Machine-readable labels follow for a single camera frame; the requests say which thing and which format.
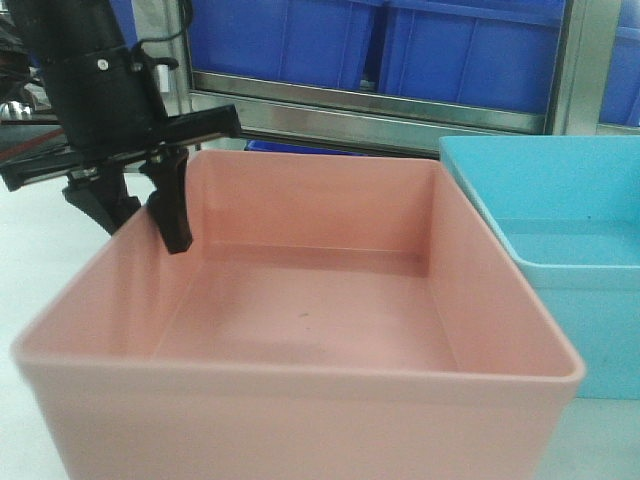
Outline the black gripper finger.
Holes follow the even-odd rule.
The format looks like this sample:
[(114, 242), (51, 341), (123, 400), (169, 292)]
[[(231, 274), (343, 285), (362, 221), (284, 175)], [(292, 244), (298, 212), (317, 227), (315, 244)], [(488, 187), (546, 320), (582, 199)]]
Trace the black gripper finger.
[(147, 209), (170, 254), (186, 252), (193, 242), (185, 193), (188, 157), (184, 147), (167, 147), (151, 155), (140, 168), (155, 187)]
[(69, 175), (63, 196), (109, 235), (115, 234), (141, 208), (139, 198), (128, 191), (122, 169), (102, 169), (83, 177)]

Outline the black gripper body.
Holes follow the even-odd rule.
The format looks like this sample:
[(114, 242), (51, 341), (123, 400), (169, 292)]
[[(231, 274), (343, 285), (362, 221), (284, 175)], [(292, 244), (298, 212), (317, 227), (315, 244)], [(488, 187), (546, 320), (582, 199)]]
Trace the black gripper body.
[(139, 47), (115, 47), (42, 62), (40, 77), (67, 146), (29, 155), (24, 147), (1, 155), (1, 177), (15, 191), (75, 169), (127, 164), (163, 146), (190, 146), (236, 137), (240, 120), (232, 105), (170, 116), (154, 78), (172, 57), (151, 57)]

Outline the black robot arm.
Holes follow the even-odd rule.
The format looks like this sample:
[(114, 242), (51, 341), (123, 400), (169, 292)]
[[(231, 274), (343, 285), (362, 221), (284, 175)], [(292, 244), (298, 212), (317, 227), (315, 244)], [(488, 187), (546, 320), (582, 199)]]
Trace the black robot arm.
[(185, 176), (188, 149), (241, 132), (232, 105), (171, 116), (153, 70), (178, 67), (172, 57), (151, 57), (145, 39), (128, 47), (108, 1), (10, 1), (11, 19), (35, 58), (38, 76), (66, 137), (42, 153), (23, 147), (1, 158), (10, 191), (66, 177), (68, 203), (115, 233), (140, 208), (124, 179), (139, 163), (155, 187), (146, 207), (167, 251), (193, 241)]

